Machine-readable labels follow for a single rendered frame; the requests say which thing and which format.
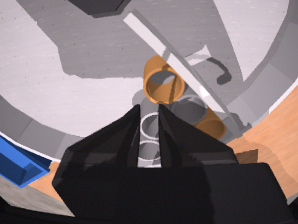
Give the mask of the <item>blue tray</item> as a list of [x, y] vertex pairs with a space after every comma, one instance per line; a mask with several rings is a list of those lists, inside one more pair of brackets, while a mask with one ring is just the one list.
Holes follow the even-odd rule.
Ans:
[[0, 135], [0, 175], [16, 186], [23, 188], [48, 174], [51, 162]]

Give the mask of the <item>bronze bushing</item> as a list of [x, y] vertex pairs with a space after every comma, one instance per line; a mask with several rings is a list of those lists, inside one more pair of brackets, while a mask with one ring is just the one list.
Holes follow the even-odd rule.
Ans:
[[[176, 75], [167, 84], [156, 84], [149, 78], [159, 71], [171, 71]], [[163, 105], [173, 103], [182, 96], [184, 89], [184, 79], [160, 55], [155, 55], [147, 61], [144, 68], [143, 90], [150, 101]]]
[[220, 120], [220, 118], [213, 112], [213, 110], [209, 106], [208, 106], [208, 112], [204, 117], [204, 119], [192, 126], [196, 128], [199, 127], [198, 128], [199, 130], [209, 134], [210, 136], [214, 137], [217, 140], [219, 140], [225, 134], [227, 129], [226, 125], [222, 122], [222, 120]]

